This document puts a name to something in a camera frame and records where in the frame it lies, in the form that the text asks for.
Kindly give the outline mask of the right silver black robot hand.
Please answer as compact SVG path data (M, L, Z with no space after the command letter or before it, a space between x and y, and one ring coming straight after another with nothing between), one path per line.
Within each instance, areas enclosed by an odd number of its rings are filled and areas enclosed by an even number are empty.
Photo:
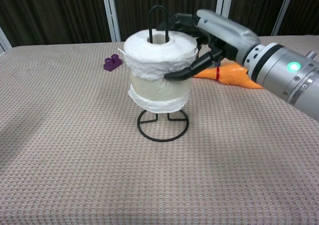
M224 58L243 65L249 52L261 44L252 30L208 9L195 14L175 13L157 26L158 31L165 29L195 37L198 49L204 44L210 48L190 66L166 74L164 78L169 81L187 80Z

